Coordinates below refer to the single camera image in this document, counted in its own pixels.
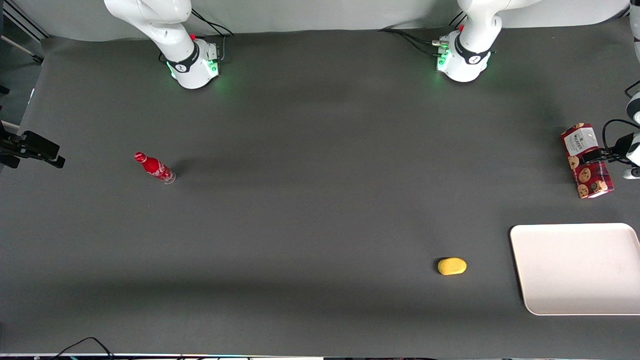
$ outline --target cookie bag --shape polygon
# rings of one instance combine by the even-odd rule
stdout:
[[[613,191],[613,182],[604,161],[584,164],[582,155],[598,148],[598,140],[591,124],[576,124],[564,133],[564,143],[569,168],[573,173],[578,196],[581,199],[598,197]]]

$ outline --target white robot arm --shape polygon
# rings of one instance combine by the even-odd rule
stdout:
[[[135,26],[156,43],[172,76],[184,88],[200,88],[218,76],[215,44],[193,39],[182,26],[191,0],[104,0],[109,12]]]
[[[502,29],[502,19],[496,15],[503,10],[523,8],[540,0],[458,0],[467,14],[464,30],[457,29],[440,37],[445,46],[440,48],[436,66],[455,81],[466,83],[486,68],[491,52],[489,48]]]

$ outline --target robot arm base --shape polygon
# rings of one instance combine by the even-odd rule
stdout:
[[[475,80],[486,69],[491,52],[473,53],[460,44],[460,32],[453,31],[440,37],[441,42],[453,44],[446,49],[440,47],[436,70],[444,72],[449,78],[460,83]]]

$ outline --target black strap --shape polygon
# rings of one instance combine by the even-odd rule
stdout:
[[[189,71],[191,66],[196,63],[199,56],[200,46],[198,46],[198,44],[196,43],[193,43],[193,52],[191,53],[191,56],[182,61],[167,60],[166,62],[169,63],[169,65],[171,65],[171,67],[173,67],[177,72],[187,72]]]
[[[456,40],[453,44],[456,47],[456,51],[458,52],[458,54],[460,54],[460,56],[462,56],[469,65],[475,65],[479,63],[482,59],[484,59],[485,56],[487,56],[487,54],[489,54],[489,50],[483,51],[481,53],[474,53],[473,51],[465,49],[460,43],[460,34],[456,36]]]

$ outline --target black cable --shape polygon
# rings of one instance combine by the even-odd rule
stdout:
[[[209,21],[206,21],[203,17],[196,15],[197,13],[194,13],[195,17],[197,17],[198,19],[204,21],[207,25],[209,25],[213,30],[215,30],[218,34],[220,34],[221,37],[225,37],[226,35],[223,34],[222,32],[220,32],[220,30],[218,30],[218,28],[216,28],[215,26],[213,26],[212,24],[209,24]]]
[[[455,18],[451,19],[451,21],[449,21],[449,26],[451,26],[451,24],[453,24],[453,22],[460,16],[462,15],[463,12],[459,12]]]
[[[65,352],[67,352],[67,350],[69,350],[70,348],[72,348],[72,347],[74,347],[76,345],[79,345],[79,344],[83,343],[86,340],[93,340],[93,341],[97,342],[98,345],[100,345],[100,347],[102,347],[102,349],[105,351],[105,353],[107,353],[107,355],[109,356],[109,360],[113,360],[113,353],[111,351],[109,351],[109,349],[106,346],[104,346],[104,344],[101,343],[100,340],[94,338],[93,336],[89,336],[88,338],[84,338],[84,339],[78,341],[77,343],[75,343],[73,345],[69,345],[69,346],[65,347],[61,352],[58,352],[58,355],[56,355],[54,357],[51,357],[49,360],[53,360],[53,359],[59,358],[60,355],[62,355]]]
[[[460,24],[467,18],[467,14],[465,14],[465,16],[462,17],[462,19],[460,19],[460,21],[458,21],[458,23],[456,24],[456,26],[454,27],[454,29],[457,29],[458,26],[460,26]]]
[[[604,149],[607,151],[607,154],[609,154],[610,156],[612,156],[612,159],[614,161],[617,161],[619,163],[625,164],[625,165],[633,165],[633,163],[629,160],[622,160],[620,159],[620,155],[618,154],[613,154],[609,148],[609,145],[607,144],[607,126],[609,126],[609,124],[611,124],[612,122],[622,122],[624,124],[627,125],[631,125],[633,127],[635,127],[636,129],[640,129],[640,126],[637,124],[634,124],[631,121],[627,121],[627,120],[622,120],[622,119],[612,119],[607,121],[604,126],[602,127],[602,145],[604,145]]]
[[[236,34],[234,34],[233,32],[231,32],[231,30],[227,29],[226,27],[224,27],[224,26],[222,26],[222,25],[220,25],[220,24],[216,24],[215,22],[211,22],[211,21],[209,21],[209,20],[205,19],[205,18],[204,18],[204,16],[200,15],[200,14],[199,14],[197,11],[195,11],[195,10],[191,10],[191,13],[192,13],[193,15],[195,15],[198,19],[200,19],[200,20],[202,20],[202,21],[206,22],[210,27],[212,27],[213,29],[215,29],[215,30],[220,34],[220,36],[225,36],[225,35],[223,35],[223,34],[220,32],[220,30],[216,29],[216,28],[215,28],[215,26],[217,26],[217,27],[219,27],[219,28],[224,29],[224,30],[225,30],[227,33],[229,33],[229,35],[231,35],[231,36],[235,36],[235,35],[236,35]]]
[[[426,51],[425,49],[423,49],[423,48],[419,47],[416,43],[412,42],[412,41],[411,41],[411,39],[410,39],[410,37],[407,37],[406,35],[402,34],[402,33],[404,33],[404,31],[400,31],[400,32],[398,32],[398,31],[392,31],[392,30],[394,30],[394,29],[380,29],[380,30],[378,30],[378,31],[381,31],[381,32],[383,32],[383,33],[396,33],[396,34],[400,35],[400,36],[401,36],[403,39],[405,39],[409,44],[411,44],[411,46],[413,46],[414,48],[416,48],[416,49],[417,49],[418,51],[420,51],[421,53],[426,54],[426,55],[430,55],[430,56],[434,54],[434,53],[431,53],[431,52],[429,52],[429,51]]]
[[[388,28],[380,29],[380,30],[378,30],[378,31],[381,31],[381,32],[383,32],[383,33],[395,33],[395,34],[399,34],[399,35],[402,35],[402,36],[409,37],[410,39],[412,39],[412,40],[414,40],[414,41],[416,41],[416,42],[419,42],[419,43],[421,43],[421,44],[431,45],[431,41],[429,41],[429,40],[423,40],[423,39],[421,39],[421,38],[417,38],[417,37],[415,37],[415,36],[413,36],[413,35],[411,35],[411,34],[407,33],[406,31],[402,31],[402,30],[398,30],[398,29],[388,29]]]
[[[629,90],[631,90],[634,86],[640,84],[640,80],[636,81],[633,85],[631,85],[630,87],[625,89],[625,95],[629,97],[629,99],[632,98],[632,96],[629,94]]]

